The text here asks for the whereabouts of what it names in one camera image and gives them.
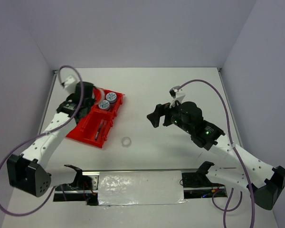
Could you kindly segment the red pen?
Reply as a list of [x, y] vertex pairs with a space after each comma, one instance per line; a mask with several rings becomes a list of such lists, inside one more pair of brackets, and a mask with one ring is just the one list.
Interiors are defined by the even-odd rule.
[[95, 141], [97, 141], [97, 139], [98, 139], [98, 136], [99, 136], [99, 133], [100, 133], [101, 128], [102, 128], [102, 126], [103, 126], [103, 123], [104, 123], [104, 120], [101, 120], [101, 121], [100, 121], [100, 124], [99, 124], [99, 126], [98, 126], [98, 129], [97, 129], [97, 132], [96, 132], [96, 134], [95, 134]]

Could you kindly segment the blue white bottle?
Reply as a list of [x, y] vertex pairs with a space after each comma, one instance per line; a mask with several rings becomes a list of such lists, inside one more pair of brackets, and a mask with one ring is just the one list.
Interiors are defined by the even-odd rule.
[[106, 94], [105, 99], [110, 103], [110, 104], [115, 104], [117, 102], [117, 94], [115, 92], [109, 92]]
[[111, 104], [108, 100], [103, 100], [100, 104], [98, 104], [98, 108], [103, 111], [109, 111]]

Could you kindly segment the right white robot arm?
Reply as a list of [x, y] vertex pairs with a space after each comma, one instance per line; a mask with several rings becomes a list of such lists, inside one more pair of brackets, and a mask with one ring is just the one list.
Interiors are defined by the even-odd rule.
[[199, 167], [197, 181], [202, 186], [211, 182], [236, 188], [254, 197], [255, 203], [266, 210], [272, 210], [285, 187], [285, 168], [269, 165], [238, 144], [232, 144], [228, 136], [217, 127], [204, 120], [202, 110], [194, 102], [158, 104], [147, 119], [157, 128], [160, 118], [163, 126], [176, 125], [191, 137], [200, 148], [219, 156], [242, 171], [223, 170], [211, 161], [205, 161]]

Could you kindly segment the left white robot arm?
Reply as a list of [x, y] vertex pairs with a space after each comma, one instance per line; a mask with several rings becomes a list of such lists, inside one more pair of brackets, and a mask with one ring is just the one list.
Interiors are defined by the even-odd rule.
[[59, 105], [44, 136], [36, 139], [20, 155], [12, 154], [7, 160], [9, 184], [30, 195], [41, 197], [51, 186], [67, 184], [81, 188], [91, 179], [83, 176], [81, 168], [66, 164], [47, 172], [45, 168], [63, 139], [85, 118], [95, 103], [94, 88], [89, 82], [66, 85], [74, 91]]

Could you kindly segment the large clear tape roll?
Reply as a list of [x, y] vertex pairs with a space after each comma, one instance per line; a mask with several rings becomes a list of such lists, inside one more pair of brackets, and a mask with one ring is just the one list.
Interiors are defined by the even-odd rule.
[[105, 100], [105, 92], [102, 88], [95, 87], [94, 93], [97, 93], [97, 96], [95, 95], [95, 105], [98, 105]]

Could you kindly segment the small clear tape roll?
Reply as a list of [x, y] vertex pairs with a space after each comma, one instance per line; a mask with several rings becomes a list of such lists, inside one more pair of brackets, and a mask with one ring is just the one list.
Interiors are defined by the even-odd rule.
[[130, 137], [124, 137], [121, 140], [122, 146], [123, 147], [129, 147], [132, 144], [131, 138]]

